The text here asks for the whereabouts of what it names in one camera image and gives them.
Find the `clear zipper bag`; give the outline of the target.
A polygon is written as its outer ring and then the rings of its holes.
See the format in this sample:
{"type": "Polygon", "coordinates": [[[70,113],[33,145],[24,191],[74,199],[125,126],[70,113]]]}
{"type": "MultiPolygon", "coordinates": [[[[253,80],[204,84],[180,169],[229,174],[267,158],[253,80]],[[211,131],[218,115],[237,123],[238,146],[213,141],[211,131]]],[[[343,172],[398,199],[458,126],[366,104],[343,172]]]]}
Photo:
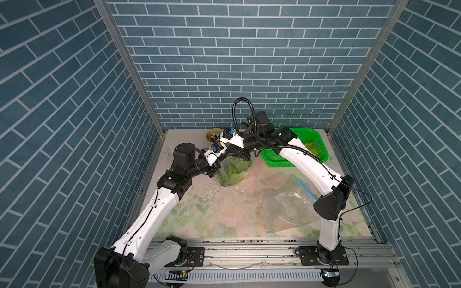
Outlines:
{"type": "Polygon", "coordinates": [[[250,154],[234,145],[229,146],[216,163],[219,165],[217,175],[222,187],[236,186],[249,174],[252,166],[250,154]]]}
{"type": "Polygon", "coordinates": [[[316,196],[292,178],[278,188],[267,188],[259,197],[259,213],[269,233],[306,226],[320,220],[313,204],[316,196]]]}

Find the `chinese cabbage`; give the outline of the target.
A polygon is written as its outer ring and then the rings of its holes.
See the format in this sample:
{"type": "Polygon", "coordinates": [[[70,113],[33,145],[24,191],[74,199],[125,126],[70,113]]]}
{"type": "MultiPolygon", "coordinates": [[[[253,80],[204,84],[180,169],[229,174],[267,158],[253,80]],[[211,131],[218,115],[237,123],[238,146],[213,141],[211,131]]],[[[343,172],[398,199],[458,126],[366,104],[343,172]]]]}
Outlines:
{"type": "Polygon", "coordinates": [[[245,161],[239,157],[228,157],[221,162],[218,171],[218,180],[222,187],[236,186],[248,174],[252,161],[245,161]]]}
{"type": "Polygon", "coordinates": [[[318,146],[315,144],[314,141],[309,141],[304,143],[304,146],[316,157],[321,159],[323,155],[323,151],[321,148],[318,148],[318,146]]]}

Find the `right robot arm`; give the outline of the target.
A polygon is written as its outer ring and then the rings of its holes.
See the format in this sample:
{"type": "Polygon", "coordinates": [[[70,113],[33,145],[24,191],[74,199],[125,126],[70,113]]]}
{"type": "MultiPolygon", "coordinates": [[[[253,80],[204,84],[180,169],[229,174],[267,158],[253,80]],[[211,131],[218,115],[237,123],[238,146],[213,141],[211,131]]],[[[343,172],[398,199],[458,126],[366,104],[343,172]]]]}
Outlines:
{"type": "Polygon", "coordinates": [[[321,220],[317,242],[318,259],[329,265],[343,254],[339,236],[340,216],[345,209],[354,180],[336,173],[315,157],[298,136],[288,127],[275,129],[263,111],[252,112],[247,118],[245,132],[238,129],[235,112],[232,113],[234,137],[243,140],[245,150],[272,150],[298,168],[321,193],[313,207],[321,220]]]}

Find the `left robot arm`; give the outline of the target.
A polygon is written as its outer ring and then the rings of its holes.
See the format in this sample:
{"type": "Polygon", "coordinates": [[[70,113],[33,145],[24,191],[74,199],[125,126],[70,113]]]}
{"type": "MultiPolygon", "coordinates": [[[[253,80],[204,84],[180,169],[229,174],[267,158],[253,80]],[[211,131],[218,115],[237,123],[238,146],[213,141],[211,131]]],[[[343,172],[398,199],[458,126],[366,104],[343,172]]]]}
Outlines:
{"type": "Polygon", "coordinates": [[[178,205],[200,174],[214,176],[226,157],[226,148],[213,145],[197,150],[183,143],[174,149],[174,160],[158,180],[154,197],[124,235],[110,248],[100,248],[94,257],[96,285],[99,288],[144,288],[150,276],[167,265],[189,262],[187,241],[167,237],[157,248],[149,244],[166,216],[178,205]]]}

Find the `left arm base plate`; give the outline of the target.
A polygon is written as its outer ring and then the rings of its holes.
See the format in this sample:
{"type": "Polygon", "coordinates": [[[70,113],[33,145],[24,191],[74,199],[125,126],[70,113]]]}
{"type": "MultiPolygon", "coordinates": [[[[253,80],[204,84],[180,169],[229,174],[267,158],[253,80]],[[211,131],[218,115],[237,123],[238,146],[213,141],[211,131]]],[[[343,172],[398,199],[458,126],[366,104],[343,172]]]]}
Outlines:
{"type": "Polygon", "coordinates": [[[204,247],[188,247],[186,252],[181,249],[178,259],[166,264],[165,267],[203,266],[204,254],[204,247]]]}

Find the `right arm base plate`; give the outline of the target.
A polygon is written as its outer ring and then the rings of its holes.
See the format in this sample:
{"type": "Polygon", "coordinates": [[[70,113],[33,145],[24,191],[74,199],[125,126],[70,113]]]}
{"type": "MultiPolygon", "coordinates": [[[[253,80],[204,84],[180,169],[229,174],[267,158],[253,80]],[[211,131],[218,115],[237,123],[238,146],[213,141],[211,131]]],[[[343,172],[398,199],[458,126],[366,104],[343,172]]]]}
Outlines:
{"type": "Polygon", "coordinates": [[[294,254],[300,258],[302,266],[347,266],[349,259],[345,248],[339,244],[333,251],[316,246],[300,246],[294,250],[294,254]]]}

